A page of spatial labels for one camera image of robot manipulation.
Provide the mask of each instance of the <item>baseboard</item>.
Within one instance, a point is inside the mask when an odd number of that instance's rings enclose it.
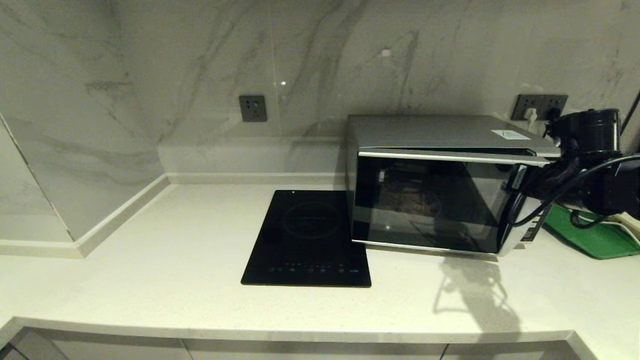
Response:
[[[0,255],[83,259],[169,185],[166,174],[158,177],[75,242],[0,240]]]
[[[171,184],[304,184],[344,186],[344,174],[321,173],[167,173]]]

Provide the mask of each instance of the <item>wall outlet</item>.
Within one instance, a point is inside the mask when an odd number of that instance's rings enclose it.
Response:
[[[550,120],[562,114],[568,95],[518,95],[511,120],[526,120],[525,111],[535,108],[538,120]]]
[[[245,122],[267,121],[267,107],[264,103],[264,96],[241,95],[240,96],[240,112],[242,113],[242,121],[245,121]]]

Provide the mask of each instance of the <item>microwave door handle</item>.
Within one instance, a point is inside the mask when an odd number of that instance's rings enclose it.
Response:
[[[471,163],[494,163],[507,165],[526,164],[535,167],[543,167],[550,163],[549,160],[537,156],[481,154],[475,152],[429,151],[414,149],[366,148],[361,149],[358,152],[358,156],[366,156],[369,158],[409,160],[464,161]]]

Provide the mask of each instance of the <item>microwave door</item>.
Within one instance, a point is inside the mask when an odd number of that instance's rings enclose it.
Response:
[[[367,149],[358,154],[355,241],[497,254],[519,168],[534,156]]]

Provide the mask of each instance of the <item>green tray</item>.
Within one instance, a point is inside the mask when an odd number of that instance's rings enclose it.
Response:
[[[553,205],[545,224],[561,240],[571,243],[595,259],[612,259],[640,254],[640,246],[616,225],[599,224],[578,229],[571,224],[570,212]]]

